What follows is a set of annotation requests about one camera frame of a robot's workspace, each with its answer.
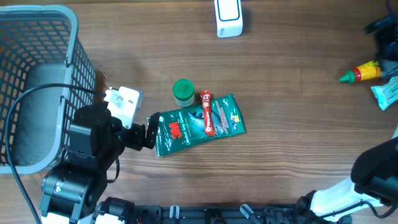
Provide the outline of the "green 3M gloves packet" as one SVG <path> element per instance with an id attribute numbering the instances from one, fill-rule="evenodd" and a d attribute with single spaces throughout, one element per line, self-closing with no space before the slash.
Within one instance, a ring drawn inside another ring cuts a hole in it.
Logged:
<path id="1" fill-rule="evenodd" d="M 156 156 L 166 156 L 204 142 L 245 132 L 243 117 L 234 95 L 215 98 L 210 106 L 214 136 L 205 133 L 202 105 L 162 112 L 157 128 Z"/>

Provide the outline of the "red sauce bottle green cap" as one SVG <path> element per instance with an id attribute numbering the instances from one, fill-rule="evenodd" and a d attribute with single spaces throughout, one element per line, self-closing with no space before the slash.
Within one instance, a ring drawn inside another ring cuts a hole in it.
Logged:
<path id="1" fill-rule="evenodd" d="M 339 78 L 340 83 L 358 83 L 365 80 L 381 78 L 381 68 L 378 61 L 370 61 L 348 70 Z"/>

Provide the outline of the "green lid jar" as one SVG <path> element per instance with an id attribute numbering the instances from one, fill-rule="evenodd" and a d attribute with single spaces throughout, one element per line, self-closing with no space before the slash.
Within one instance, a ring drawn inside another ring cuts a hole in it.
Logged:
<path id="1" fill-rule="evenodd" d="M 195 89 L 190 80 L 179 79 L 174 83 L 172 92 L 176 104 L 181 107 L 190 106 L 195 100 Z"/>

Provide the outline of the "red coffee stick sachet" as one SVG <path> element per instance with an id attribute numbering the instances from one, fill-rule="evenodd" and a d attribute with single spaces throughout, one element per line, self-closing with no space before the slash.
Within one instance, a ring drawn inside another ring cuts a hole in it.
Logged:
<path id="1" fill-rule="evenodd" d="M 208 136 L 215 136 L 216 133 L 211 116 L 211 93 L 209 90 L 201 91 L 200 97 L 204 115 L 205 134 Z"/>

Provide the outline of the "light teal tissue pack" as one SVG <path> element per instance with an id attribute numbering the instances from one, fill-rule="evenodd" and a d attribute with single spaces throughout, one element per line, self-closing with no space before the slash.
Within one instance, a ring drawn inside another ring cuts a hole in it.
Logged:
<path id="1" fill-rule="evenodd" d="M 377 99 L 380 109 L 385 110 L 397 101 L 397 77 L 392 77 L 385 85 L 372 86 L 371 90 Z"/>

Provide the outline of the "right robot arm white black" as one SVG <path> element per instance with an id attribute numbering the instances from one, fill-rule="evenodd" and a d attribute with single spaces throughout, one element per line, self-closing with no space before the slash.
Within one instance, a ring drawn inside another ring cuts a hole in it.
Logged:
<path id="1" fill-rule="evenodd" d="M 365 28 L 373 33 L 383 86 L 372 87 L 381 108 L 397 100 L 397 14 L 389 13 Z M 325 190 L 300 197 L 292 214 L 294 223 L 343 223 L 348 215 L 370 208 L 386 218 L 397 209 L 397 138 L 364 151 L 349 178 Z"/>

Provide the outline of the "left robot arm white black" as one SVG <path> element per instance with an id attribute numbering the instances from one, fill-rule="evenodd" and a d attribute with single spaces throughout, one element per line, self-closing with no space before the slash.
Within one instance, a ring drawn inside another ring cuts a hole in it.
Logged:
<path id="1" fill-rule="evenodd" d="M 70 125 L 70 145 L 63 159 L 42 181 L 42 223 L 78 223 L 95 212 L 110 180 L 107 171 L 125 148 L 140 151 L 155 146 L 159 113 L 149 124 L 123 127 L 107 102 L 84 106 Z"/>

